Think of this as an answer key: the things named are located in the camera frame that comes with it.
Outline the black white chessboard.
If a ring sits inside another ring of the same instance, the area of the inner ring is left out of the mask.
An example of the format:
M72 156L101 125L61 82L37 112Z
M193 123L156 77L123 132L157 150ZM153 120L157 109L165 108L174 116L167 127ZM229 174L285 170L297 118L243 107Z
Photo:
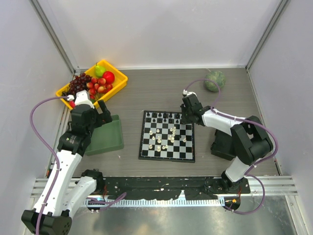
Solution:
M194 124L184 124L181 112L143 111L138 158L194 163Z

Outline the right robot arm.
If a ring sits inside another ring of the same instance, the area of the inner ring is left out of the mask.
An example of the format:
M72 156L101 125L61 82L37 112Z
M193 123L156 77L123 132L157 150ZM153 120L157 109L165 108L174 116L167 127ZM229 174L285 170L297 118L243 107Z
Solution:
M183 123L214 128L211 153L233 159L221 175L220 187L224 192L234 192L248 169L273 149L270 137L256 116L236 117L211 106L203 107L194 92L183 91L182 101Z

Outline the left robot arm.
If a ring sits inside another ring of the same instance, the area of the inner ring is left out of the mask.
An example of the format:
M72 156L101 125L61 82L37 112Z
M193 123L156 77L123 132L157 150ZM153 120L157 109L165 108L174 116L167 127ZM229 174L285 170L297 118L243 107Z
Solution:
M31 210L22 214L22 222L35 235L67 235L72 218L90 194L104 191L103 174L95 169L85 170L74 189L67 194L73 173L80 163L94 130L112 122L105 102L100 101L102 113L89 104L78 104L71 110L71 120L59 138L56 163L47 184Z

